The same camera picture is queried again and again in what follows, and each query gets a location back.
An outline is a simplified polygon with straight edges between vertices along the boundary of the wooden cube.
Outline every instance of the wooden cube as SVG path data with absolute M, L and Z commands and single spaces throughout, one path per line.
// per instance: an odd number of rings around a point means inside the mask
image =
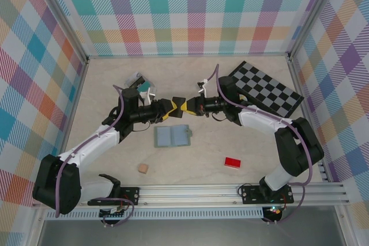
M 139 173 L 146 174 L 149 170 L 149 166 L 147 164 L 140 164 L 138 167 Z

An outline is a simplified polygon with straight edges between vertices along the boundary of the black and white checkerboard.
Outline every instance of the black and white checkerboard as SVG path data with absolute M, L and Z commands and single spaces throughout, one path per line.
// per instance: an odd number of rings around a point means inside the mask
M 229 76 L 248 101 L 264 111 L 288 118 L 304 97 L 249 63 L 242 62 Z

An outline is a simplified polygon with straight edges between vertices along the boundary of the small wooden block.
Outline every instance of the small wooden block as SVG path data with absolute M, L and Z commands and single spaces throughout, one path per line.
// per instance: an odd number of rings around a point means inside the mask
M 236 160 L 235 158 L 225 158 L 224 162 L 225 166 L 233 167 L 233 168 L 240 168 L 241 167 L 241 161 Z
M 149 166 L 147 164 L 140 164 L 138 167 L 139 173 L 146 174 L 149 170 Z

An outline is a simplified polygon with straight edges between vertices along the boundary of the red block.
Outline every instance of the red block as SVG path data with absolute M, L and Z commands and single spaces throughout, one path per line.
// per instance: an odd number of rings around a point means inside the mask
M 241 167 L 241 161 L 236 160 L 235 158 L 225 158 L 224 162 L 225 166 L 233 167 L 233 168 L 240 168 Z

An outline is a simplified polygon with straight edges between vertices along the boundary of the beige floor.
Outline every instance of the beige floor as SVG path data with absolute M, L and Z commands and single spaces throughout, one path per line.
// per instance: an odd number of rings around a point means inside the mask
M 155 84 L 157 99 L 171 99 L 172 96 L 190 99 L 198 95 L 196 82 L 208 78 L 217 63 L 222 76 L 228 75 L 243 60 L 293 88 L 283 56 L 91 60 L 67 148 L 72 148 L 100 126 L 117 104 L 118 95 L 112 85 L 122 86 L 135 71 Z M 215 80 L 211 80 L 208 96 L 215 95 Z M 298 109 L 292 118 L 301 115 Z M 193 132 L 191 146 L 154 148 L 152 126 L 147 131 L 131 133 L 99 157 L 82 178 L 95 180 L 98 174 L 106 173 L 125 185 L 257 183 L 278 164 L 274 137 L 252 128 L 189 114 L 184 114 L 182 119 L 169 118 L 160 123 L 161 126 L 176 124 L 190 126 Z M 135 125 L 137 130 L 144 127 Z M 241 168 L 224 166 L 225 157 L 240 159 Z M 146 175 L 137 171 L 140 163 L 149 165 Z M 306 177 L 307 172 L 304 172 L 298 179 L 306 180 Z M 313 181 L 321 181 L 317 167 L 314 167 Z

